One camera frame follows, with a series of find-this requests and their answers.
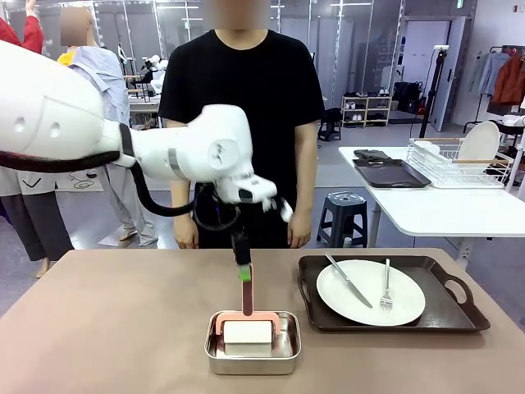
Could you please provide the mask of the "person's right hand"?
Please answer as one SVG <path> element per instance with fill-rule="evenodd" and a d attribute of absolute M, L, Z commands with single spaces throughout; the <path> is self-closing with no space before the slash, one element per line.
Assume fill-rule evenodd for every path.
<path fill-rule="evenodd" d="M 197 249 L 199 247 L 198 228 L 192 220 L 174 222 L 173 233 L 180 249 Z"/>

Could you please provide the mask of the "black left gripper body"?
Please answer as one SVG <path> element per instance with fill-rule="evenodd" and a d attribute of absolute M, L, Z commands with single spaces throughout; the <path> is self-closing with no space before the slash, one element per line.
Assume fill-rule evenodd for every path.
<path fill-rule="evenodd" d="M 244 217 L 238 205 L 224 205 L 221 208 L 221 220 L 233 241 L 248 238 Z"/>

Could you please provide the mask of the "person's left hand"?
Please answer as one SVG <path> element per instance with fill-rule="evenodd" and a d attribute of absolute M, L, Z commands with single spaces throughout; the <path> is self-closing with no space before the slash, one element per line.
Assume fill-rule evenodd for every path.
<path fill-rule="evenodd" d="M 288 244 L 291 249 L 300 249 L 311 239 L 312 225 L 309 212 L 295 212 L 288 223 Z"/>

